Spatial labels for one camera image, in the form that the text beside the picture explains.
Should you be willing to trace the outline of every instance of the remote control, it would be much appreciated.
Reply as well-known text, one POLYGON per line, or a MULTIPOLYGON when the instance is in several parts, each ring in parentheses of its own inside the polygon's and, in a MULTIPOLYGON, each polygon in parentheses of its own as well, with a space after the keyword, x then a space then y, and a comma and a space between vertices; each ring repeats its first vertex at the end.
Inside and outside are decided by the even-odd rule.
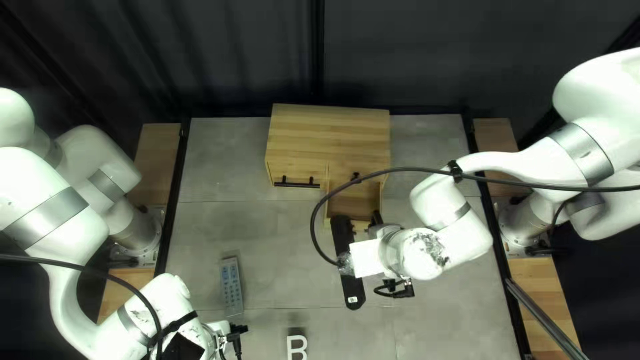
POLYGON ((220 275, 222 276, 222 297, 225 300, 225 314, 233 316, 243 313, 240 272, 238 260, 235 256, 222 260, 220 275))

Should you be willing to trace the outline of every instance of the black drawer handle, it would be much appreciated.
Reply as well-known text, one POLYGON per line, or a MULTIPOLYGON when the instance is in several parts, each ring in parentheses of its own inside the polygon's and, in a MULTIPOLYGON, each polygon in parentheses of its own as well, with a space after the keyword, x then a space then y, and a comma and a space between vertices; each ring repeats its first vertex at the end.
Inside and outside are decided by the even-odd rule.
POLYGON ((311 189, 320 189, 320 184, 314 184, 314 177, 310 176, 309 177, 309 184, 305 184, 305 183, 288 183, 287 182, 287 176, 283 175, 282 176, 282 181, 278 182, 274 182, 273 186, 282 186, 284 188, 311 188, 311 189))

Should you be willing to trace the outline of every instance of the wooden platform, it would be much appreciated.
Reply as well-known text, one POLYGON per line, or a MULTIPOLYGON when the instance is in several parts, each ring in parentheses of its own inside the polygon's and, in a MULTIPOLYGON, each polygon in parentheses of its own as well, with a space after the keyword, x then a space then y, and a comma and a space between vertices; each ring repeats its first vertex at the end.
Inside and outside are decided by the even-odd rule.
MULTIPOLYGON (((509 119, 475 119, 474 129, 479 151, 518 151, 509 119)), ((500 172, 487 171, 485 174, 498 179, 512 178, 500 172)), ((488 187, 493 197, 523 196, 531 192, 527 188, 502 184, 489 184, 488 187)), ((580 346, 553 259, 510 259, 509 269, 518 285, 580 346)), ((535 360, 568 359, 529 311, 523 306, 520 306, 520 311, 535 360)))
MULTIPOLYGON (((142 174, 142 181, 129 194, 131 204, 166 205, 173 176, 173 166, 180 140, 180 124, 145 124, 140 133, 134 164, 142 174)), ((154 268, 118 268, 109 270, 141 289, 154 278, 154 268)), ((98 324, 124 304, 132 293, 107 281, 98 315, 98 324)))

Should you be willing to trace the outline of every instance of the wooden cabinet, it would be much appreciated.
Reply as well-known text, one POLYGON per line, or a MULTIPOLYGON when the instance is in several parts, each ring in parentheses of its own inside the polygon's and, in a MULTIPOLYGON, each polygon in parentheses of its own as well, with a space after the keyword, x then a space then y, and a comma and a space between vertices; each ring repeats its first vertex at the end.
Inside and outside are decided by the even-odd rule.
MULTIPOLYGON (((369 174, 390 166, 389 111, 274 104, 271 112, 265 164, 274 185, 319 185, 328 191, 351 180, 354 173, 369 174)), ((368 224, 380 209, 386 176, 354 185, 332 198, 325 217, 349 215, 356 227, 368 224)))

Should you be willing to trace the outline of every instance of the gray work surface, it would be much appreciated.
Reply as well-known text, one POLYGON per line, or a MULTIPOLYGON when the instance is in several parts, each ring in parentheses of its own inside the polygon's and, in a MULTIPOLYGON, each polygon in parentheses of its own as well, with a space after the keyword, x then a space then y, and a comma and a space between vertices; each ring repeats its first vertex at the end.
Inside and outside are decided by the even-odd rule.
MULTIPOLYGON (((237 256, 249 326, 243 358, 286 359, 291 329, 316 359, 519 359, 492 251, 428 282, 415 298, 388 299, 365 279, 367 301, 346 309, 340 276, 316 253, 309 218, 319 190, 274 188, 264 165, 269 118, 193 119, 166 271, 182 277, 201 321, 224 320, 220 261, 237 256)), ((440 168, 468 153, 458 115, 391 116, 392 166, 440 168)), ((391 174, 382 216, 422 226, 408 202, 424 174, 391 174)), ((459 184, 483 214, 475 183, 459 184)), ((324 251, 330 229, 317 219, 324 251)))

